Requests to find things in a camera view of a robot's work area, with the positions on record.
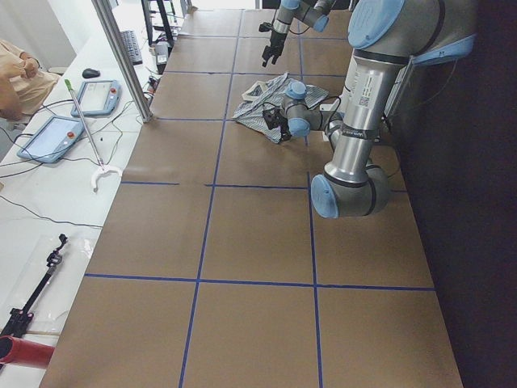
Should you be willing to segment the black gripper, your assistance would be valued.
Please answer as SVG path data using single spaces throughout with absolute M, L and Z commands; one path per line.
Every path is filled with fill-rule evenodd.
M 280 33 L 277 31 L 271 32 L 270 45 L 266 46 L 262 54 L 262 67 L 266 67 L 271 58 L 272 65 L 275 65 L 279 57 L 282 55 L 287 33 Z
M 280 141 L 288 141 L 291 139 L 292 134 L 289 131 L 288 120 L 286 118 L 279 119 L 280 128 Z

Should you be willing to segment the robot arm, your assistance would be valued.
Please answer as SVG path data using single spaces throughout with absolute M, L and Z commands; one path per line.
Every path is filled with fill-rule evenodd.
M 326 133 L 334 154 L 310 191 L 325 218 L 380 212 L 390 189 L 384 171 L 369 160 L 381 117 L 401 69 L 408 64 L 456 61 L 473 49 L 476 1 L 360 1 L 351 14 L 347 39 L 353 48 L 340 103 L 328 112 L 310 110 L 306 86 L 292 82 L 281 112 L 288 131 L 304 137 Z
M 260 32 L 270 32 L 269 45 L 262 54 L 262 66 L 266 67 L 269 60 L 273 65 L 282 55 L 285 41 L 288 38 L 292 22 L 298 20 L 316 32 L 323 32 L 329 22 L 329 14 L 336 1 L 316 1 L 313 6 L 301 0 L 282 0 L 275 11 L 270 23 L 259 25 Z

